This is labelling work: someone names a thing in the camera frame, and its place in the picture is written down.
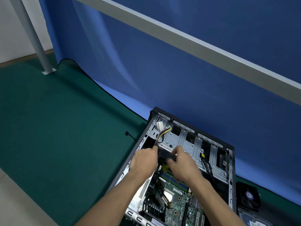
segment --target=hard drive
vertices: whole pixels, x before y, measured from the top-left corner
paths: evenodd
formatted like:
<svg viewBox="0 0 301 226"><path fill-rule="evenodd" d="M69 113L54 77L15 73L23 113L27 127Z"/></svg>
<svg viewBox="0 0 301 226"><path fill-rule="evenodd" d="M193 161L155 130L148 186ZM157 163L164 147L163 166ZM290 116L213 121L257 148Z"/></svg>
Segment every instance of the hard drive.
<svg viewBox="0 0 301 226"><path fill-rule="evenodd" d="M239 217L247 226L273 226L273 224L254 213L237 208Z"/></svg>

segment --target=hand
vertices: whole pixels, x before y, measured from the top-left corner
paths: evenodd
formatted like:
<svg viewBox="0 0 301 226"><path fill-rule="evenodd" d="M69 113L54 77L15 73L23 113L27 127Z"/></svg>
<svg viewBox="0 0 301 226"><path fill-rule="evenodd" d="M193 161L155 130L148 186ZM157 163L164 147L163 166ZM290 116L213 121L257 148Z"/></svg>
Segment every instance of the hand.
<svg viewBox="0 0 301 226"><path fill-rule="evenodd" d="M129 173L145 182L158 167L158 147L137 150L130 163Z"/></svg>
<svg viewBox="0 0 301 226"><path fill-rule="evenodd" d="M175 162L172 159L168 159L167 164L177 179L190 186L191 182L195 179L203 178L197 164L192 157L183 150L182 146L177 146L172 151L172 154L177 154L177 161Z"/></svg>

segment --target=white wall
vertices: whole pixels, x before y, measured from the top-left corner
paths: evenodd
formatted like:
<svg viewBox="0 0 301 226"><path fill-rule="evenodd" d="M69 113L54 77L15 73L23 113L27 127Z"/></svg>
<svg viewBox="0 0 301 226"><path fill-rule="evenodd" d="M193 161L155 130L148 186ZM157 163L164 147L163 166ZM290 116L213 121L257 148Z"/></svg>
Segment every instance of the white wall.
<svg viewBox="0 0 301 226"><path fill-rule="evenodd" d="M22 0L44 50L52 49L39 0ZM9 0L0 0L0 63L35 51Z"/></svg>

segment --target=metal bar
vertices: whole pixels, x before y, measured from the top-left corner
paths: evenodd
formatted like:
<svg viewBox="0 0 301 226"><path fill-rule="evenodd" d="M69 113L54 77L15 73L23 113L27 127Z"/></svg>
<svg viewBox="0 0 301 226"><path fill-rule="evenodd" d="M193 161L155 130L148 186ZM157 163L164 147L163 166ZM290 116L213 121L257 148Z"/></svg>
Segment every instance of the metal bar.
<svg viewBox="0 0 301 226"><path fill-rule="evenodd" d="M301 84L111 0L77 0L227 72L301 105Z"/></svg>
<svg viewBox="0 0 301 226"><path fill-rule="evenodd" d="M32 25L32 22L28 16L28 13L23 5L22 0L10 0L33 48L35 49L35 52L37 53L38 58L40 59L40 62L44 68L43 74L49 74L51 72L56 71L54 68L51 67L47 56L45 54L45 51L43 49L43 46L38 38L38 35Z"/></svg>

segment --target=white floor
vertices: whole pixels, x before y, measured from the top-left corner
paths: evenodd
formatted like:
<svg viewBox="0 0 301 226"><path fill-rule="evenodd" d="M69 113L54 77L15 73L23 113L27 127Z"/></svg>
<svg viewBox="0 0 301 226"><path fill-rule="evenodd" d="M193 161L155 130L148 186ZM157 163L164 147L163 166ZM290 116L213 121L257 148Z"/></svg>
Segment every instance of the white floor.
<svg viewBox="0 0 301 226"><path fill-rule="evenodd" d="M0 169L1 226L58 226Z"/></svg>

